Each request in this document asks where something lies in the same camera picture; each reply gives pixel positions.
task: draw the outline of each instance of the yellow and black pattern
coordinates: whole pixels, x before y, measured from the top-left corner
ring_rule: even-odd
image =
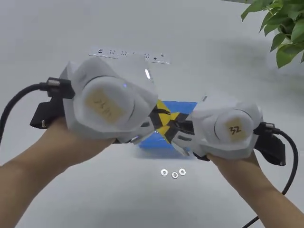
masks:
[[[177,127],[176,122],[184,122],[186,121],[188,116],[189,114],[184,114],[184,113],[171,113],[170,121],[168,122],[168,124],[166,126],[157,129],[157,132],[161,134],[168,143],[171,144],[173,138],[180,130]]]
[[[163,101],[161,100],[157,100],[157,103],[156,103],[156,106],[154,109],[157,109],[157,110],[164,110],[165,112],[167,113],[159,113],[159,112],[151,112],[150,113],[150,118],[151,118],[151,121],[152,121],[152,124],[155,128],[155,130],[163,127],[163,126],[166,126],[169,121],[170,121],[170,110],[167,108],[167,106],[164,104]]]
[[[158,100],[154,110],[150,113],[152,124],[157,132],[171,144],[180,130],[177,123],[185,122],[189,114],[171,113],[163,101]]]

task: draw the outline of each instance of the cable plug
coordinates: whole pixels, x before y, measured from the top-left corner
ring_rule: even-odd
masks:
[[[75,96],[70,80],[49,77],[46,83],[40,85],[40,90],[47,91],[48,97],[72,99]]]
[[[260,125],[253,131],[256,135],[262,135],[262,134],[278,134],[280,132],[280,129],[276,128],[276,126],[273,123],[267,123],[267,122],[261,122]]]

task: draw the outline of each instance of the human hand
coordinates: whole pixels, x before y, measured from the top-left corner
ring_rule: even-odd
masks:
[[[67,129],[64,118],[57,119],[41,138],[17,159],[29,162],[30,166],[50,167],[64,171],[70,166],[85,162],[106,147],[114,139],[84,139]]]
[[[241,160],[226,160],[212,154],[208,154],[207,157],[238,192],[257,191],[259,188],[272,187],[261,170],[254,152],[248,158]]]

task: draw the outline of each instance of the metal washer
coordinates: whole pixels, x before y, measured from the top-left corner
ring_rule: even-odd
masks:
[[[177,172],[173,172],[173,173],[171,174],[171,176],[172,176],[173,179],[177,179],[177,178],[179,177],[179,175],[178,175]]]
[[[180,169],[179,170],[179,174],[181,175],[181,176],[185,176],[186,175],[186,170],[185,169]]]
[[[168,175],[168,170],[162,169],[162,170],[161,170],[161,175],[162,175],[162,176],[167,176],[167,175]]]

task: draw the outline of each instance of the white plastic housing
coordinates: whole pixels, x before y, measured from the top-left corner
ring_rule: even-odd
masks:
[[[226,95],[208,95],[198,103],[187,120],[193,122],[195,135],[178,132],[172,142],[187,154],[207,153],[226,159],[248,157],[257,142],[253,130],[263,121],[260,108]]]
[[[75,71],[68,64],[61,75],[76,94],[64,100],[67,125],[84,137],[127,141],[156,105],[158,95],[144,58],[134,55],[114,62],[110,66],[93,57]]]

